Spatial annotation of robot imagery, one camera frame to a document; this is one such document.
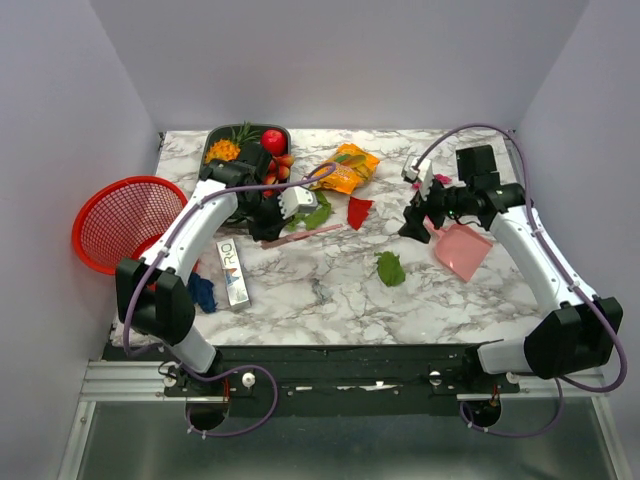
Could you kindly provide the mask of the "pink hand brush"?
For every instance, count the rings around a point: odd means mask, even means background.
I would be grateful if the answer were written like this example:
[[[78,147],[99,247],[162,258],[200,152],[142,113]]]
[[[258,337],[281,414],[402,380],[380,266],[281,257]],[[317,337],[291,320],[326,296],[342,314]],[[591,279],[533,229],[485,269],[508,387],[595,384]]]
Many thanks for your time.
[[[261,248],[263,250],[267,250],[267,249],[272,249],[272,248],[277,248],[289,243],[294,243],[297,241],[301,241],[304,240],[306,238],[312,237],[312,236],[316,236],[316,235],[320,235],[320,234],[324,234],[324,233],[328,233],[334,230],[338,230],[341,229],[343,227],[343,224],[336,224],[336,225],[331,225],[331,226],[326,226],[326,227],[322,227],[322,228],[317,228],[317,229],[313,229],[313,230],[309,230],[309,231],[301,231],[301,232],[295,232],[295,233],[290,233],[288,235],[285,235],[284,237],[281,237],[277,240],[274,241],[262,241],[261,242]]]

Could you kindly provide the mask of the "pink plastic dustpan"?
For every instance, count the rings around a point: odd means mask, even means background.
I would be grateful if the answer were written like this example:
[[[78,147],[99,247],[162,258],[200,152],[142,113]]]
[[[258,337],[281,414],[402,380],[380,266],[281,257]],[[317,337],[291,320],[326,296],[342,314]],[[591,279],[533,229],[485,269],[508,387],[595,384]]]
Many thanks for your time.
[[[465,225],[436,229],[426,217],[424,226],[435,237],[436,260],[465,283],[472,279],[493,248],[491,241]]]

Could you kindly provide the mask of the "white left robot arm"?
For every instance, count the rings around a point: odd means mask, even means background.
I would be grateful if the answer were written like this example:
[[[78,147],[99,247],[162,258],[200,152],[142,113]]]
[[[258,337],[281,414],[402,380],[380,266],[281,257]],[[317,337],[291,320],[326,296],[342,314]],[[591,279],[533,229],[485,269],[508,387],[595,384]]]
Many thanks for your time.
[[[236,161],[212,160],[201,168],[195,189],[176,219],[139,259],[124,258],[116,268],[122,345],[129,356],[133,332],[156,339],[188,371],[187,382],[201,395],[214,393],[222,380],[219,350],[195,325],[195,306],[187,284],[214,234],[236,214],[245,217],[256,241],[279,237],[286,222],[311,194],[306,181],[266,184],[266,150],[253,144]]]

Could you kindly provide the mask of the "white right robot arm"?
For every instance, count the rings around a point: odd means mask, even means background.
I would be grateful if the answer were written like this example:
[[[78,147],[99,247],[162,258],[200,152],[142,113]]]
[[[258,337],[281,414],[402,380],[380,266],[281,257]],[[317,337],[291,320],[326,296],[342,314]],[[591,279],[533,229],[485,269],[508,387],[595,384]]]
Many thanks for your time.
[[[475,217],[515,262],[543,315],[520,339],[479,345],[460,367],[462,384],[480,392],[497,374],[552,379],[606,364],[622,320],[619,302],[601,297],[570,267],[527,204],[524,188],[501,181],[491,146],[459,150],[456,163],[461,183],[446,187],[430,161],[406,161],[402,175],[419,190],[404,209],[400,235],[426,243],[426,220],[441,227],[447,219]]]

